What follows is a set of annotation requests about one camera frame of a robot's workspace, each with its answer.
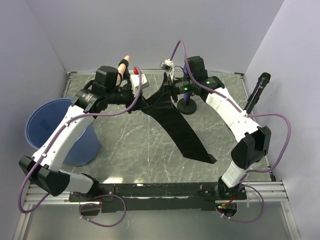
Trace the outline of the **black trash bag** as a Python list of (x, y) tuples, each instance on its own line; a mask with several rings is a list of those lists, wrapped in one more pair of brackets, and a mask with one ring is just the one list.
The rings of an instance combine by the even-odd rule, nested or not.
[(183, 157), (214, 164), (216, 159), (209, 154), (192, 127), (171, 100), (168, 77), (163, 75), (160, 88), (148, 99), (140, 99), (141, 111), (156, 120), (171, 137)]

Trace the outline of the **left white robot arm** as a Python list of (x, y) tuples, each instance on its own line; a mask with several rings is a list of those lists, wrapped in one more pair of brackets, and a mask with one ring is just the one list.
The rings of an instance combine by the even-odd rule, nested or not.
[(71, 148), (83, 132), (110, 104), (124, 105), (122, 113), (129, 112), (138, 103), (143, 89), (143, 77), (139, 68), (131, 76), (128, 62), (120, 62), (124, 68), (101, 66), (95, 78), (78, 91), (66, 114), (47, 141), (32, 155), (23, 156), (19, 166), (25, 174), (20, 187), (23, 190), (31, 182), (52, 196), (64, 191), (80, 192), (87, 201), (99, 195), (98, 181), (86, 174), (63, 171), (62, 165)]

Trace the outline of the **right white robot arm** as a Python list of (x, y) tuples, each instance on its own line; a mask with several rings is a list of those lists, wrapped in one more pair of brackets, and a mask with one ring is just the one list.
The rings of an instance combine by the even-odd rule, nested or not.
[(191, 72), (175, 78), (175, 66), (166, 59), (161, 68), (167, 71), (171, 96), (175, 100), (180, 94), (195, 94), (202, 98), (222, 118), (233, 133), (237, 144), (231, 151), (231, 163), (220, 178), (218, 193), (223, 199), (230, 199), (237, 186), (249, 170), (269, 151), (271, 130), (261, 127), (250, 119), (232, 98), (224, 83), (217, 76), (208, 76), (204, 60), (200, 56), (188, 58)]

